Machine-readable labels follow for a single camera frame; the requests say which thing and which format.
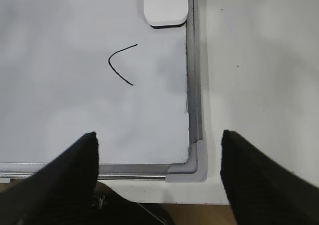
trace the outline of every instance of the plastic corner cap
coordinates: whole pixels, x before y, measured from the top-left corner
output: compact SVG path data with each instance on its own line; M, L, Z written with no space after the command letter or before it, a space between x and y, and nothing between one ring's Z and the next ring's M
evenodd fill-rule
M207 179L207 145L204 140L192 144L184 164L172 164L166 175L167 183L201 183Z

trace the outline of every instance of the white table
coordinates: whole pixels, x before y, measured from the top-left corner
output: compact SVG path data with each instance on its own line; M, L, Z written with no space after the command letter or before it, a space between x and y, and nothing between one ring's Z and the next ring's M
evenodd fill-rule
M136 202L226 204L220 141L236 130L319 186L318 0L199 0L207 181L104 182Z

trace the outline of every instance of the white surface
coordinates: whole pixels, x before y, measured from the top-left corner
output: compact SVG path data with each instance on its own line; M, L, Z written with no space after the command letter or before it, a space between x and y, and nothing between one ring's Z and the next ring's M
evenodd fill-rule
M187 14L188 0L144 0L144 15L152 26L183 24Z
M209 64L201 47L207 181L107 184L132 201L227 203L220 142L222 131L231 129L319 187L318 10L318 0L207 0L201 14Z
M133 87L108 66L114 67ZM185 27L143 0L0 0L0 161L50 162L96 131L100 163L187 160Z

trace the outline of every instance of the curved line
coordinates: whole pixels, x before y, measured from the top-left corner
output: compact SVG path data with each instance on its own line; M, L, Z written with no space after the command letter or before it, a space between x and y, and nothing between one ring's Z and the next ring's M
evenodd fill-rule
M138 45L138 44L131 45L131 46L125 48L125 49L121 49L121 50L119 50L119 51L116 51L116 52L113 53L113 54L110 56L110 58L109 58L109 65L110 65L110 67L112 68L112 70L113 70L122 80L124 80L125 82L127 82L127 83L128 83L129 85L131 85L131 86L133 86L134 84L132 84L131 82L129 82L126 78L124 78L123 76L121 76L121 75L119 74L119 72L116 71L116 69L115 69L115 68L113 67L113 65L111 64L111 58L112 58L114 55L116 55L117 53L120 53L120 52L122 52L122 51L124 51L124 50L130 49L130 48L135 47L135 46L137 46L137 45Z

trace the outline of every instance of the white eraser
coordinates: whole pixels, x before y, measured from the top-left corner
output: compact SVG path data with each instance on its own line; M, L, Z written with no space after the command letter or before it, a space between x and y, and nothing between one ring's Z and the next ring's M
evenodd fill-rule
M144 0L144 15L152 27L182 25L188 14L188 0Z

